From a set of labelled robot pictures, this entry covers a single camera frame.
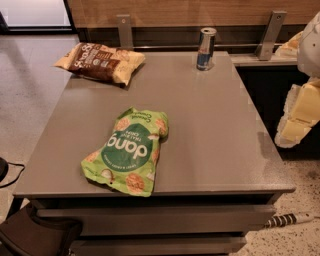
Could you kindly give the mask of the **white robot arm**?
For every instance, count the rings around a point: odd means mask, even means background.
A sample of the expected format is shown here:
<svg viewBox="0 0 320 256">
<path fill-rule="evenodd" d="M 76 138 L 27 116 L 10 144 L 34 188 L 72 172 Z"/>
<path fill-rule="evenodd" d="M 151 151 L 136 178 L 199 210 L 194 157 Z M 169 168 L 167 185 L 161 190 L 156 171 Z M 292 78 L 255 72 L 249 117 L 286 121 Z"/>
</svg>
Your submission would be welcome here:
<svg viewBox="0 0 320 256">
<path fill-rule="evenodd" d="M 298 70 L 309 79 L 288 91 L 275 143 L 282 148 L 299 144 L 320 121 L 320 12 L 305 29 L 276 50 L 279 57 L 296 57 Z"/>
</svg>

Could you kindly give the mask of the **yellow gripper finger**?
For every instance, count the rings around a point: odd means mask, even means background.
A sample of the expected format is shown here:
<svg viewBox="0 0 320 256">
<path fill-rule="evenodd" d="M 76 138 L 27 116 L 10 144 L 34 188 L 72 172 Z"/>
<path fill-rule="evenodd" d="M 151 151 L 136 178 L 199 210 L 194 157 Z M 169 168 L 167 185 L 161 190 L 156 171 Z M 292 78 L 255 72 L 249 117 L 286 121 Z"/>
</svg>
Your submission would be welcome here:
<svg viewBox="0 0 320 256">
<path fill-rule="evenodd" d="M 282 120 L 280 136 L 291 142 L 300 142 L 311 130 L 311 127 L 304 122 L 297 120 Z"/>
<path fill-rule="evenodd" d="M 307 124 L 316 124 L 320 120 L 320 80 L 313 79 L 299 90 L 290 117 Z"/>
</svg>

